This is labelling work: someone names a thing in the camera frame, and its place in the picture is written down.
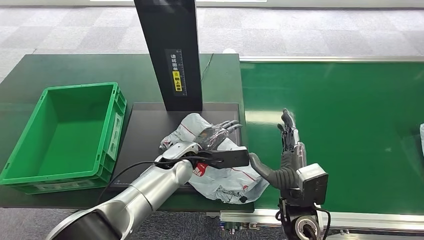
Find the silver robotic arm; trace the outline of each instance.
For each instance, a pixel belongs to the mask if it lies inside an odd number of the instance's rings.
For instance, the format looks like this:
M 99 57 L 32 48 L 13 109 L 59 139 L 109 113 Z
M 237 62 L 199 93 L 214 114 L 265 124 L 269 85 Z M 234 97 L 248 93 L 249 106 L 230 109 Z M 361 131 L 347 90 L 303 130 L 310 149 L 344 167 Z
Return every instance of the silver robotic arm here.
M 123 192 L 93 208 L 69 216 L 50 232 L 46 240 L 129 239 L 150 213 L 190 180 L 198 159 L 208 160 L 208 164 L 217 169 L 250 163 L 271 186 L 280 190 L 280 211 L 276 217 L 281 220 L 287 239 L 320 239 L 317 211 L 328 211 L 317 205 L 325 201 L 328 174 L 317 163 L 306 166 L 305 146 L 300 142 L 293 116 L 284 109 L 281 119 L 284 125 L 278 125 L 283 145 L 280 169 L 273 170 L 264 165 L 256 154 L 248 154 L 246 148 L 215 150 L 232 131 L 241 127 L 236 121 L 223 122 L 201 132 L 195 139 L 197 143 L 180 142 L 173 145 Z M 247 163 L 240 165 L 239 160 L 246 160 Z M 329 224 L 330 221 L 323 240 L 328 234 Z
M 159 156 L 176 160 L 195 155 L 199 145 L 180 142 Z M 193 174 L 193 165 L 183 159 L 170 169 L 154 164 L 114 198 L 93 208 L 74 213 L 47 236 L 47 240 L 127 240 L 141 223 L 156 211 Z

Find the table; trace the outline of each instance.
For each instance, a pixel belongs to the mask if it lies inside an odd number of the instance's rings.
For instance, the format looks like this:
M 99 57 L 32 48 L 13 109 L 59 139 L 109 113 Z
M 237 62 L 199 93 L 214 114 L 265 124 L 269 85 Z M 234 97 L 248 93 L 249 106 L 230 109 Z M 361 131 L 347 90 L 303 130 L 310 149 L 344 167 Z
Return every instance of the table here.
M 276 125 L 292 111 L 307 163 L 329 173 L 332 228 L 424 232 L 424 58 L 240 57 L 240 67 L 249 151 L 276 169 Z M 221 220 L 276 225 L 276 193 Z
M 237 54 L 201 54 L 204 102 L 238 103 L 245 123 L 242 80 Z M 3 169 L 43 89 L 88 83 L 117 82 L 127 102 L 123 129 L 128 124 L 131 103 L 162 102 L 148 54 L 26 55 L 0 84 L 0 168 Z M 247 143 L 246 129 L 241 139 Z M 96 204 L 102 189 L 26 195 L 0 186 L 0 207 L 86 209 Z M 252 212 L 244 205 L 212 201 L 200 194 L 174 194 L 159 210 Z

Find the green bin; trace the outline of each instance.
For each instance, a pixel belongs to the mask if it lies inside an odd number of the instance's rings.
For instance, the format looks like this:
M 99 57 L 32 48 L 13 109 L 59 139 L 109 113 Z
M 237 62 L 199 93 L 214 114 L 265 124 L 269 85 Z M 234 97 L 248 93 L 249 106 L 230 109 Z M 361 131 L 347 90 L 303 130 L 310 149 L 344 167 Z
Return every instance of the green bin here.
M 27 194 L 105 187 L 127 100 L 116 82 L 46 88 L 0 174 Z

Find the gray carpet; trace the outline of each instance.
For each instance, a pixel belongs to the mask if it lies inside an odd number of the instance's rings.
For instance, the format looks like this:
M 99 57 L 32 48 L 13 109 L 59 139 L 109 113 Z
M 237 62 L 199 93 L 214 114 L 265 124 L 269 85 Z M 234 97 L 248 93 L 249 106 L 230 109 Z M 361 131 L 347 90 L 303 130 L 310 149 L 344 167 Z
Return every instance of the gray carpet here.
M 423 56 L 424 10 L 200 8 L 199 48 L 242 56 Z M 133 7 L 0 7 L 0 83 L 25 54 L 147 53 Z M 41 240 L 70 214 L 1 209 L 0 239 Z M 282 239 L 278 228 L 229 236 L 204 213 L 157 212 L 141 239 Z

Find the black pole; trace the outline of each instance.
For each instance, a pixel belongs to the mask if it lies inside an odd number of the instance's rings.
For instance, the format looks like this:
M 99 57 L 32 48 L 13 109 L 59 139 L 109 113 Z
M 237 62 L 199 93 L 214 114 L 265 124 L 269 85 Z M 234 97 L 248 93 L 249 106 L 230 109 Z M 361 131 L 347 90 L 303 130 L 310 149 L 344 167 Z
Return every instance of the black pole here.
M 196 1 L 134 3 L 166 110 L 202 111 Z

